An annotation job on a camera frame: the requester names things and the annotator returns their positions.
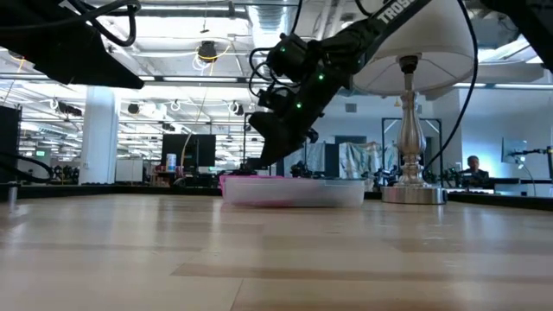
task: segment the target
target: ductwork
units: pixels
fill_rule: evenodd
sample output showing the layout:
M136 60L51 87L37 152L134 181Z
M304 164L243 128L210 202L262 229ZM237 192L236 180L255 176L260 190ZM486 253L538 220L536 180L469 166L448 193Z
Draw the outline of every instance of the ductwork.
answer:
M247 12L256 48L274 47L281 33L289 34L296 17L294 6L252 5Z

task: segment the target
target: lamp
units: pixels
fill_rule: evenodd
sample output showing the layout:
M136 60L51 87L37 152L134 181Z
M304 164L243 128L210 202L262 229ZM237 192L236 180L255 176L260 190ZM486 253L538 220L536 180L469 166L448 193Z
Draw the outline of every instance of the lamp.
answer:
M452 86L474 69L474 47L457 0L434 0L386 40L373 59L353 77L362 92L400 95L404 116L397 147L403 175L394 187L383 187L383 201L443 204L442 189L422 177L420 155L426 140L416 108L416 93Z

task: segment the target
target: person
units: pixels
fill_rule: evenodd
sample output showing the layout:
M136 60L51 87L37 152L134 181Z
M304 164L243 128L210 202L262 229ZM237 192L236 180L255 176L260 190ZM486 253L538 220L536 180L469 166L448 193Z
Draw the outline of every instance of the person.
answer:
M490 175L485 170L480 169L480 159L478 156L469 156L467 164L468 169L461 172L463 186L485 187L489 182Z

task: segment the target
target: ceiling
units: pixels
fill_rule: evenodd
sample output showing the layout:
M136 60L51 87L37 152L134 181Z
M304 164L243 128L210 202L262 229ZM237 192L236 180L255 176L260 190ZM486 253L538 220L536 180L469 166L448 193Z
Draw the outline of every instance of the ceiling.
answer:
M87 2L100 5L110 1ZM163 121L172 124L178 133L219 134L218 158L226 162L239 161L243 152L244 117L232 111L236 105L242 105L246 112L261 108L257 107L257 99L246 85L208 79L249 77L250 51L276 44L278 35L289 31L297 0L235 0L233 10L229 10L229 3L143 1L143 10L137 17L136 43L121 48L105 40L112 56L140 76L187 77L186 81L174 83L151 82L139 91L114 90L121 98L120 157L159 159L159 138L167 132L159 122ZM365 7L376 10L379 3L379 0L366 0ZM508 18L482 9L475 1L467 2L467 6L478 37L485 43L480 49L481 61L488 64L539 62ZM361 18L363 16L351 0L304 0L296 33L304 40L321 39ZM129 33L128 21L123 17L101 17L99 20L119 37ZM203 41L215 44L219 58L213 64L198 58L197 48ZM3 73L41 74L33 69L33 64L14 59L0 48L0 74ZM56 157L78 158L82 117L60 114L56 107L61 102L86 113L86 86L64 86L51 80L33 80L33 76L18 77L20 79L0 79L0 97L9 93L6 105L22 107L25 121L22 123L22 153L49 147L54 148ZM395 98L361 95L337 96L325 112L326 117L389 117L399 113L394 107L395 101ZM344 104L348 103L358 104L356 113L345 112ZM131 104L139 105L140 112L129 113ZM247 137L247 156L258 156L263 147L261 137L254 131L249 131Z

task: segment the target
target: pink object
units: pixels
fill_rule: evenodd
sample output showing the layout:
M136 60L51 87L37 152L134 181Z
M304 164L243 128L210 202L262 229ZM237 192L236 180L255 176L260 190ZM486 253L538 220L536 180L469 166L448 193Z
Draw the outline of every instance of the pink object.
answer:
M221 193L223 194L223 199L225 198L225 181L228 178L252 178L252 179L259 179L259 178L284 178L282 176L259 176L259 175L251 175L251 176L239 176L239 175L221 175L219 176L219 187L221 188Z

